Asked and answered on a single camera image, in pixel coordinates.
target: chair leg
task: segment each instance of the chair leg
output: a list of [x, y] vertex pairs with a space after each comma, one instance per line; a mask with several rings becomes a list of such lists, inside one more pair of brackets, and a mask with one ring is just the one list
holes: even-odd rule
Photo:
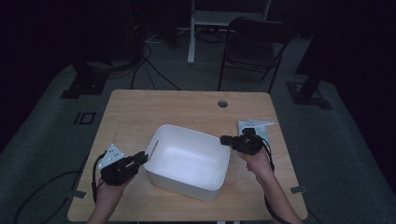
[[218, 91], [220, 91], [220, 90], [221, 90], [221, 80], [222, 80], [222, 74], [223, 74], [223, 71], [224, 71], [224, 65], [222, 64], [222, 65], [221, 65], [221, 69], [220, 69], [220, 77], [219, 77], [219, 82], [218, 82]]
[[273, 76], [272, 76], [272, 78], [271, 78], [271, 83], [270, 83], [270, 87], [268, 88], [268, 94], [270, 94], [270, 92], [271, 92], [271, 89], [272, 89], [272, 87], [273, 87], [273, 85], [274, 85], [274, 82], [275, 82], [275, 77], [276, 77], [276, 74], [277, 74], [277, 69], [279, 68], [279, 65], [280, 65], [280, 59], [279, 59], [279, 61], [277, 62], [277, 64], [276, 64], [276, 67], [275, 67], [275, 70], [274, 70], [274, 73], [273, 73]]
[[220, 76], [219, 76], [219, 82], [218, 82], [218, 91], [221, 90], [221, 81], [222, 81], [222, 76], [224, 73], [224, 64], [225, 64], [225, 51], [224, 51], [223, 59], [221, 61]]
[[271, 70], [271, 69], [267, 69], [267, 71], [265, 71], [265, 73], [264, 73], [264, 75], [262, 76], [262, 79], [261, 79], [261, 80], [263, 80], [263, 79], [267, 76], [267, 74], [270, 72], [270, 70]]

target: wooden table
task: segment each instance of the wooden table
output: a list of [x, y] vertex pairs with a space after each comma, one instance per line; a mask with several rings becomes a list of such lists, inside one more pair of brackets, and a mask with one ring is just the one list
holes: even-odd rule
[[[228, 106], [218, 106], [218, 101]], [[163, 124], [193, 129], [215, 136], [237, 135], [237, 121], [273, 120], [267, 127], [276, 176], [290, 203], [302, 219], [307, 217], [301, 193], [290, 188], [298, 182], [289, 152], [267, 93], [220, 91], [113, 91], [92, 145], [78, 190], [87, 192], [85, 199], [74, 198], [68, 217], [84, 221], [90, 216], [92, 167], [97, 157], [114, 143], [127, 156], [145, 151], [157, 129]], [[253, 173], [246, 169], [234, 151], [230, 158], [224, 185], [217, 199], [204, 202], [162, 189], [149, 182], [146, 170], [128, 185], [112, 221], [217, 221], [268, 220], [271, 216], [263, 202], [263, 192]]]

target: gray carpet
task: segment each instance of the gray carpet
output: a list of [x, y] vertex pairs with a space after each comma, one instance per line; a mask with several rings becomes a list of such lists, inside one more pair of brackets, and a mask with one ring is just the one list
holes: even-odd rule
[[[200, 35], [210, 39], [211, 35]], [[183, 91], [215, 91], [222, 44], [197, 41], [195, 64], [187, 64], [189, 39], [149, 43], [149, 61]], [[295, 71], [309, 40], [293, 39], [285, 51], [272, 91], [272, 99], [285, 136], [292, 163], [302, 186], [308, 209], [323, 223], [395, 223], [396, 198], [379, 171], [352, 117], [331, 84], [319, 86], [333, 110], [314, 105], [295, 105], [287, 81], [304, 82]], [[74, 79], [66, 67], [51, 84], [30, 117], [0, 154], [0, 223], [70, 223], [67, 211], [71, 200], [65, 195], [73, 186], [88, 155], [110, 93], [131, 87], [132, 71], [110, 74], [102, 95], [81, 95], [60, 99]], [[225, 76], [223, 91], [266, 91], [268, 78], [235, 72]], [[136, 73], [134, 89], [174, 90], [149, 65]], [[75, 124], [78, 113], [95, 113], [91, 125]], [[25, 200], [53, 177], [19, 211]], [[59, 212], [58, 207], [64, 202]], [[309, 215], [304, 223], [318, 223]]]

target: hand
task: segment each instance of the hand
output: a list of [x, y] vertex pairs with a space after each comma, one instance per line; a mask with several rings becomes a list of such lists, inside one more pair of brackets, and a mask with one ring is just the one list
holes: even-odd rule
[[261, 185], [266, 177], [274, 175], [268, 154], [264, 148], [254, 156], [241, 152], [237, 152], [237, 155], [247, 162], [247, 169], [256, 175], [256, 179]]
[[120, 186], [108, 185], [100, 179], [97, 188], [96, 206], [87, 223], [106, 223], [116, 210], [126, 186], [133, 179], [134, 176]]

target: white plastic bin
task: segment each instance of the white plastic bin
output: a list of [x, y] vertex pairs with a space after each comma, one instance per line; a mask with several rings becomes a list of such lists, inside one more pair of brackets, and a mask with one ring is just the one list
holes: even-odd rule
[[224, 183], [230, 147], [206, 133], [165, 124], [148, 149], [151, 183], [205, 201], [214, 200]]

